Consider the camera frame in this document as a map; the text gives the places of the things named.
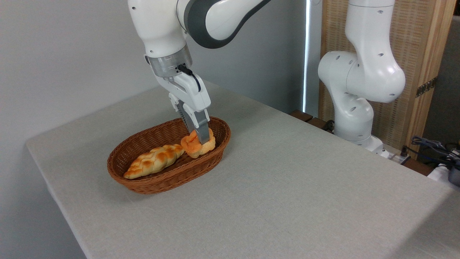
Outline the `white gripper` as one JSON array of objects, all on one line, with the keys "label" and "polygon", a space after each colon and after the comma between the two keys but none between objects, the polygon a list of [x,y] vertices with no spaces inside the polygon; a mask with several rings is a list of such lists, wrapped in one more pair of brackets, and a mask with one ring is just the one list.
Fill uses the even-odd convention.
[{"label": "white gripper", "polygon": [[207,108],[211,101],[204,82],[199,76],[181,72],[174,76],[156,71],[156,79],[168,92],[168,97],[189,134],[195,131],[202,145],[210,140]]}]

